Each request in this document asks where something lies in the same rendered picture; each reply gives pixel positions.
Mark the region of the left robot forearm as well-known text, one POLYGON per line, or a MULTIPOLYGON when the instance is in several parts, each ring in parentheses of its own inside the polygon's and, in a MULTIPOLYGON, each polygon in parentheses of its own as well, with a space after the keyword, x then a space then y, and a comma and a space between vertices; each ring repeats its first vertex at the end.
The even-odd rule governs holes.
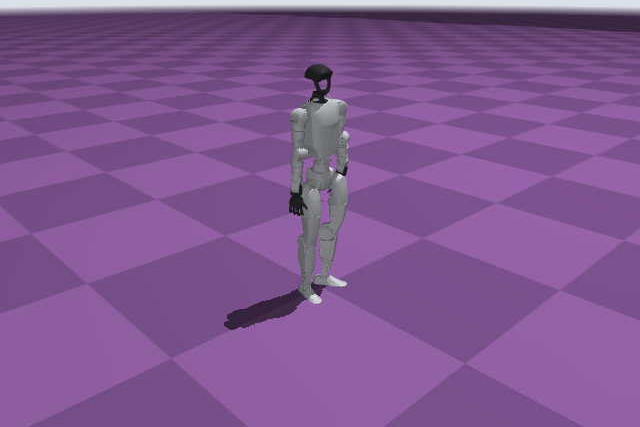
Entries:
MULTIPOLYGON (((343 173, 344 167, 347 166, 348 160, 348 142, 346 145, 339 145, 337 147, 337 171, 343 173)), ((348 168, 348 166, 347 166, 348 168)))

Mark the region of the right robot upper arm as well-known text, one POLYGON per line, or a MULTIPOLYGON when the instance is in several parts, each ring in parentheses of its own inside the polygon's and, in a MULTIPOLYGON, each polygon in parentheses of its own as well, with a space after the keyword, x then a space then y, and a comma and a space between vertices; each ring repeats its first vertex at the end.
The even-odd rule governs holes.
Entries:
POLYGON ((292 150, 293 148, 298 149, 298 160, 306 159, 308 157, 308 149, 303 146, 303 141, 305 137, 305 124, 309 120, 309 111, 310 108, 303 106, 294 109, 290 114, 290 121, 292 124, 292 150))

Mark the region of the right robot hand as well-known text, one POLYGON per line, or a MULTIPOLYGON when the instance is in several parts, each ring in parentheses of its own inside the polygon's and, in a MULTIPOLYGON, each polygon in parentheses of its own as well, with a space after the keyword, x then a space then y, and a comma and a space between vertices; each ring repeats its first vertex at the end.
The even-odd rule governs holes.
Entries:
POLYGON ((290 205, 289 206, 289 212, 290 213, 293 212, 294 215, 297 214, 298 216, 300 216, 300 215, 304 216, 304 213, 303 213, 303 210, 302 210, 302 206, 304 206, 304 208, 306 210, 307 210, 307 206, 305 205, 305 203, 303 202, 303 198, 301 197, 301 195, 302 195, 302 185, 299 186, 299 193, 292 193, 291 192, 291 187, 290 187, 290 193, 291 193, 292 197, 290 198, 290 201, 289 201, 289 205, 290 205), (292 211, 292 207, 293 207, 293 211, 292 211), (295 212, 295 208, 296 208, 296 212, 295 212), (299 209, 300 209, 300 213, 301 214, 299 213, 299 209))

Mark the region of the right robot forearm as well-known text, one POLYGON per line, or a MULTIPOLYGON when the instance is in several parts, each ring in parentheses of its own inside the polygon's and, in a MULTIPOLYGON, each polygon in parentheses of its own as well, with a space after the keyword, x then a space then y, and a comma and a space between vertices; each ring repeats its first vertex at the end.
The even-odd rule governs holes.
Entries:
POLYGON ((293 148, 292 150, 292 154, 291 154, 291 192, 292 193, 299 193, 299 186, 301 185, 302 181, 303 181, 303 167, 304 167, 304 162, 301 160, 298 160, 299 157, 299 151, 297 148, 293 148))

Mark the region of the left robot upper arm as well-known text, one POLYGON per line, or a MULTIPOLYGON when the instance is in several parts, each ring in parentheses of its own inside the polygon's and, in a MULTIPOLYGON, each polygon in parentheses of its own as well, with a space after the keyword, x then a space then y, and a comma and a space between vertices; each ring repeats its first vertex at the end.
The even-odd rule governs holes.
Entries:
POLYGON ((347 104, 345 101, 338 100, 338 99, 335 99, 335 100, 338 102, 339 108, 340 108, 339 143, 338 144, 343 146, 343 145, 346 145, 350 139, 350 135, 343 130, 346 124, 345 118, 346 118, 347 104))

